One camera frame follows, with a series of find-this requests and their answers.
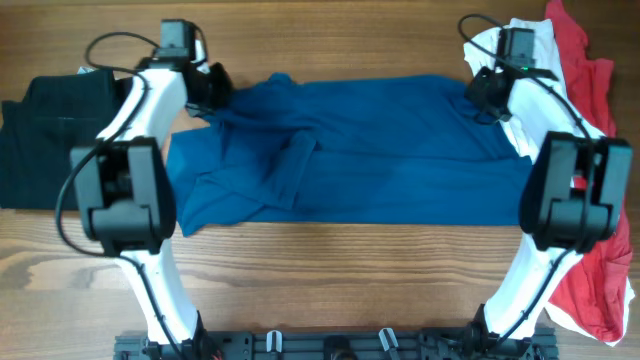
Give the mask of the blue polo shirt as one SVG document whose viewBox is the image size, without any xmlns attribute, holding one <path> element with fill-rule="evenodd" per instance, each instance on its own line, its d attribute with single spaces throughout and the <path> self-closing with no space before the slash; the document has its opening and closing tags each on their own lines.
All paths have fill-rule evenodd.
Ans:
<svg viewBox="0 0 640 360">
<path fill-rule="evenodd" d="M 439 75 L 236 91 L 206 126 L 171 139 L 167 171 L 185 235 L 241 222 L 514 225 L 532 168 L 501 127 L 473 121 Z"/>
</svg>

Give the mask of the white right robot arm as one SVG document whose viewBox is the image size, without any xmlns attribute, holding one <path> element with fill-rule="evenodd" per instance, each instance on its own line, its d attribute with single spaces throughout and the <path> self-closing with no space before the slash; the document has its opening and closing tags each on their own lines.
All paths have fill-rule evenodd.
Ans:
<svg viewBox="0 0 640 360">
<path fill-rule="evenodd" d="M 548 129 L 519 203 L 523 237 L 497 292 L 481 306 L 486 350 L 523 341 L 558 286 L 617 227 L 632 150 L 621 139 L 595 136 L 551 85 L 549 70 L 483 66 L 466 97 L 497 119 L 506 114 L 569 121 Z"/>
</svg>

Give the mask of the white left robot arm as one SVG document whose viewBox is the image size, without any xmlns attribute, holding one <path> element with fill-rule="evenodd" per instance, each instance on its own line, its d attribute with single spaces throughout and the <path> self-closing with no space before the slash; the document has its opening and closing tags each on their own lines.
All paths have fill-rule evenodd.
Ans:
<svg viewBox="0 0 640 360">
<path fill-rule="evenodd" d="M 146 319 L 146 340 L 163 352 L 192 345 L 202 325 L 172 251 L 177 205 L 161 149 L 181 110 L 204 115 L 232 90 L 219 63 L 147 58 L 94 147 L 71 152 L 61 191 L 75 192 L 86 236 L 101 245 L 98 257 L 123 271 Z"/>
</svg>

